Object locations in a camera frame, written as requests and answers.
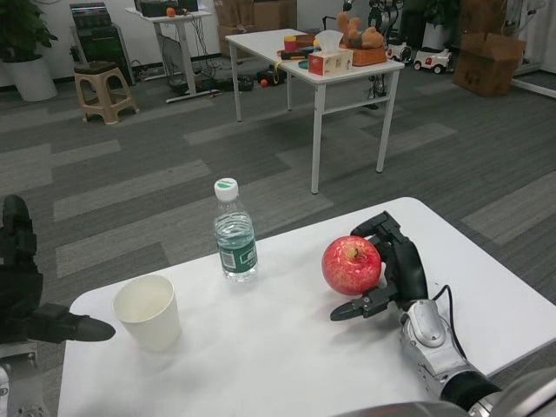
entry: toy car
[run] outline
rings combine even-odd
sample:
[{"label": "toy car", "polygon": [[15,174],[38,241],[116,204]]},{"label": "toy car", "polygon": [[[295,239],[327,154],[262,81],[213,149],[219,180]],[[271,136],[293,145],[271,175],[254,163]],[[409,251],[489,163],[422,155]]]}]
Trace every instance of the toy car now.
[{"label": "toy car", "polygon": [[453,70],[452,52],[448,49],[433,50],[432,48],[423,48],[415,56],[414,68],[416,70],[427,68],[433,70],[434,74]]},{"label": "toy car", "polygon": [[390,39],[388,41],[388,58],[401,63],[411,62],[411,47],[400,40]]}]

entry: green leaves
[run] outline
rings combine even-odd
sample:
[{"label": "green leaves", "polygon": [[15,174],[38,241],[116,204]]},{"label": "green leaves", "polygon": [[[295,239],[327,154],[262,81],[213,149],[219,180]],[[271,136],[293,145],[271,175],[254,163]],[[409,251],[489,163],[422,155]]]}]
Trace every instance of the green leaves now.
[{"label": "green leaves", "polygon": [[0,0],[0,59],[28,61],[36,45],[50,48],[57,40],[41,19],[43,12],[31,0]]}]

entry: teddy bear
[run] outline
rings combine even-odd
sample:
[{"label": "teddy bear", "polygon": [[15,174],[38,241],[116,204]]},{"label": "teddy bear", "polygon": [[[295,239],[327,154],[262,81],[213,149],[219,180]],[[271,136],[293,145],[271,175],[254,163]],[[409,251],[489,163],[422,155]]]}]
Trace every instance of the teddy bear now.
[{"label": "teddy bear", "polygon": [[341,42],[349,48],[372,50],[384,46],[384,37],[376,28],[368,28],[363,33],[359,32],[361,20],[358,17],[349,18],[345,11],[336,18],[338,29],[344,34]]}]

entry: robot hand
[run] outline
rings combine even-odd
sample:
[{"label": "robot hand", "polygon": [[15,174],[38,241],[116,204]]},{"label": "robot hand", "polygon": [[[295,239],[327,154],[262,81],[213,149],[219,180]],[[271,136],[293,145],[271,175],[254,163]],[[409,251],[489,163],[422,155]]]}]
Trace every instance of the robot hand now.
[{"label": "robot hand", "polygon": [[[437,398],[452,402],[466,411],[483,407],[489,395],[499,389],[471,365],[460,347],[451,324],[444,320],[435,300],[428,298],[427,279],[415,245],[400,232],[400,225],[383,212],[355,228],[351,235],[372,236],[386,263],[384,288],[373,288],[360,299],[339,306],[330,315],[332,321],[359,315],[371,317],[385,310],[389,302],[398,307],[400,342],[405,354],[422,375],[426,389]],[[449,287],[450,306],[452,294]]]},{"label": "robot hand", "polygon": [[36,235],[23,199],[3,202],[0,228],[0,417],[48,417],[36,341],[106,341],[116,332],[103,321],[56,304],[40,306],[43,275],[33,258]]}]

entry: white table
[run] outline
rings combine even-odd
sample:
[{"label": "white table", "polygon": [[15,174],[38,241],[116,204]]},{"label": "white table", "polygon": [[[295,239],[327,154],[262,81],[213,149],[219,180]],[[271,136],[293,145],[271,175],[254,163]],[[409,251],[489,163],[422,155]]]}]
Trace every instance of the white table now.
[{"label": "white table", "polygon": [[[281,61],[281,59],[276,55],[276,52],[284,49],[284,37],[302,34],[303,32],[298,30],[283,29],[226,36],[226,39],[229,41],[229,53],[232,61],[232,77],[234,78],[235,92],[235,114],[238,122],[242,120],[242,106],[240,104],[240,92],[238,90],[237,82],[237,48],[246,50],[250,54],[258,56],[265,61],[274,64]],[[398,88],[398,77],[400,75],[400,70],[404,68],[404,64],[397,63],[395,61],[387,61],[385,63],[377,63],[366,67],[353,67],[350,71],[332,76],[317,76],[315,74],[311,74],[307,69],[299,67],[299,61],[289,63],[285,62],[280,65],[280,68],[287,73],[288,110],[292,109],[292,76],[295,76],[305,83],[309,83],[314,86],[313,173],[311,178],[311,192],[313,194],[319,192],[322,116],[335,113],[337,111],[353,109],[355,107],[366,106],[368,104],[387,102],[386,113],[384,115],[384,125],[382,128],[381,145],[379,148],[379,157],[378,162],[376,163],[376,172],[382,172],[384,167],[384,158],[386,157],[388,135],[390,133],[390,122],[392,122],[392,111],[394,110],[394,99],[396,97],[396,89]],[[376,97],[365,102],[351,103],[349,105],[336,108],[327,109],[325,107],[327,84],[343,83],[346,81],[353,81],[358,78],[368,78],[370,76],[379,76],[382,74],[390,75],[390,85],[386,96]]]},{"label": "white table", "polygon": [[170,98],[166,100],[166,103],[170,104],[174,102],[179,102],[181,100],[188,100],[189,98],[206,96],[207,94],[218,92],[218,90],[197,91],[197,88],[195,86],[195,73],[193,72],[193,65],[191,64],[191,54],[189,53],[188,39],[185,33],[186,22],[191,22],[194,19],[201,19],[203,17],[211,16],[212,13],[209,13],[204,10],[199,10],[199,11],[189,12],[187,15],[184,16],[145,17],[135,7],[127,7],[125,11],[131,13],[132,15],[136,15],[140,17],[142,20],[146,20],[147,22],[152,23],[155,27],[156,40],[158,41],[158,47],[160,48],[160,54],[162,56],[162,65],[164,66],[165,75],[152,76],[150,78],[146,78],[145,81],[154,80],[156,78],[162,78],[170,75],[171,72],[168,70],[168,68],[166,68],[166,63],[164,62],[164,51],[163,51],[164,43],[163,40],[161,39],[161,36],[163,36],[163,34],[160,25],[161,23],[174,24],[174,26],[177,29],[177,33],[179,37],[178,42],[180,43],[180,48],[182,50],[182,65],[183,68],[185,69],[185,78],[187,79],[188,82],[189,92],[185,96]]},{"label": "white table", "polygon": [[[174,283],[182,321],[166,354],[139,351],[115,318],[126,281],[82,295],[71,311],[109,322],[116,335],[67,342],[59,416],[318,417],[431,400],[402,355],[394,305],[367,320],[329,320],[350,297],[322,278],[322,253],[383,210],[417,245],[430,296],[451,286],[460,342],[481,372],[556,339],[552,303],[424,204],[401,198],[257,242],[254,284],[225,281],[218,255],[156,272]],[[439,304],[447,317],[444,297]]]}]

